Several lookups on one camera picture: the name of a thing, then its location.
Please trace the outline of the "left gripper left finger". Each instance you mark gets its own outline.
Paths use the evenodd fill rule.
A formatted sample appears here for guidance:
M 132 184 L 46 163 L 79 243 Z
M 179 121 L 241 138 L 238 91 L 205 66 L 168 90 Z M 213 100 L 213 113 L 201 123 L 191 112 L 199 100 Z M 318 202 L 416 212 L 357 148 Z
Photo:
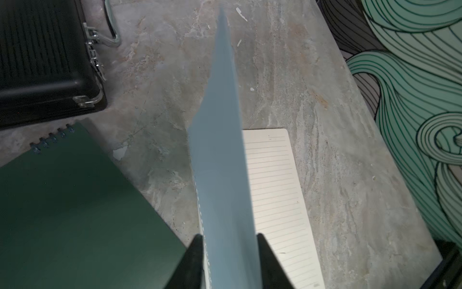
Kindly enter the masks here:
M 203 279 L 204 246 L 203 236 L 196 234 L 192 239 L 165 289 L 200 289 Z

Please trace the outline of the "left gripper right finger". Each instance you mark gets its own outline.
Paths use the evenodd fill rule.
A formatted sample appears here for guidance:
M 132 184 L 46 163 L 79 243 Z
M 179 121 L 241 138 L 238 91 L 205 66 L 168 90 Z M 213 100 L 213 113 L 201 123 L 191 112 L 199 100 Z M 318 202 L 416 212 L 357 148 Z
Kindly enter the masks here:
M 263 289 L 294 289 L 265 236 L 257 234 Z

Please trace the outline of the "dark green spiral notebook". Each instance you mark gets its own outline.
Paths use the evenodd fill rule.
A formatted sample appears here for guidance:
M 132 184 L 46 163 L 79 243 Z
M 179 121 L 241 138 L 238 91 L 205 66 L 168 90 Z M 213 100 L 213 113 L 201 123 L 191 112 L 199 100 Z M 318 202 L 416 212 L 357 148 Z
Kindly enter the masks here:
M 161 289 L 184 252 L 79 123 L 1 168 L 4 289 Z

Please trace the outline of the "black hard case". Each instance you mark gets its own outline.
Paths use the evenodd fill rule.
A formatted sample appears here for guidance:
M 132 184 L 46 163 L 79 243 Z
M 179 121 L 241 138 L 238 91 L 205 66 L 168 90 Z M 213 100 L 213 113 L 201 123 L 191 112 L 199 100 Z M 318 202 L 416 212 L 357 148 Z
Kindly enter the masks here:
M 121 44 L 111 4 L 110 36 L 90 26 L 80 1 L 1 2 L 1 128 L 106 109 L 96 45 Z

